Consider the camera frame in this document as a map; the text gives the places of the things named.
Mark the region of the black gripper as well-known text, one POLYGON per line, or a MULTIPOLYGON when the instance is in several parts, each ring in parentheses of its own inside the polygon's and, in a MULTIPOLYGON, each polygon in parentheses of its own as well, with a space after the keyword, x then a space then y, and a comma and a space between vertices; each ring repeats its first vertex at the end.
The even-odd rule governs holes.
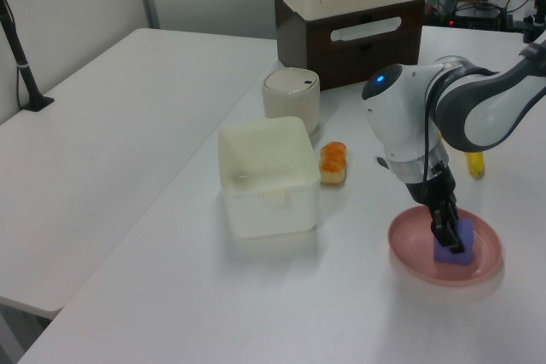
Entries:
POLYGON ((452 254, 465 251, 457 230, 459 221, 456 196, 456 181, 448 165, 435 165, 431 179, 419 183, 406 183, 412 199, 425 205, 431 216, 430 229, 436 241, 452 254))

